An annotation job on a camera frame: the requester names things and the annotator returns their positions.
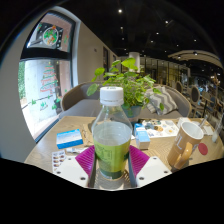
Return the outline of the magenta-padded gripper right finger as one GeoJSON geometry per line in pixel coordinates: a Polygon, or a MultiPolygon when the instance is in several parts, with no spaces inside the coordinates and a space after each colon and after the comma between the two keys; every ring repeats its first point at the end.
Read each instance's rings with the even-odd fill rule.
{"type": "Polygon", "coordinates": [[[129,147],[128,167],[133,188],[143,187],[171,174],[157,156],[149,157],[134,146],[129,147]]]}

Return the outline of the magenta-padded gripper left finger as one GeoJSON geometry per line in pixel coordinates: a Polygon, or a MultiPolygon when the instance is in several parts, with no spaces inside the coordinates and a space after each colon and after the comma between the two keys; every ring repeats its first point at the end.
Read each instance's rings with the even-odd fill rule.
{"type": "Polygon", "coordinates": [[[54,168],[53,173],[78,186],[93,188],[96,175],[95,148],[91,146],[77,156],[67,156],[54,168]]]}

